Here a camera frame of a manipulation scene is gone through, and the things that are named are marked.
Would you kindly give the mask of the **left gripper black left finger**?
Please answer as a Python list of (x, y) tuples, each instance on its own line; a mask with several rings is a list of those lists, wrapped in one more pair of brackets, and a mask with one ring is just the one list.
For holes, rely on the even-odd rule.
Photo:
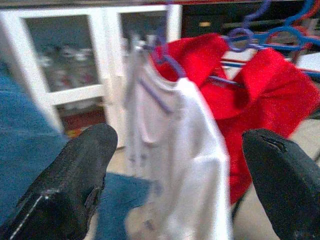
[(84, 239), (117, 144), (116, 130), (106, 123), (69, 140), (19, 199), (0, 227), (1, 239)]

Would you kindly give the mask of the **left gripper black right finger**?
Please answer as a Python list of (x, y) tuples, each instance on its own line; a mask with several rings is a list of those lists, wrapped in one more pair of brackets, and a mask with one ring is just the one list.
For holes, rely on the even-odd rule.
[(242, 134), (260, 203), (281, 240), (320, 238), (320, 167), (295, 142), (264, 128)]

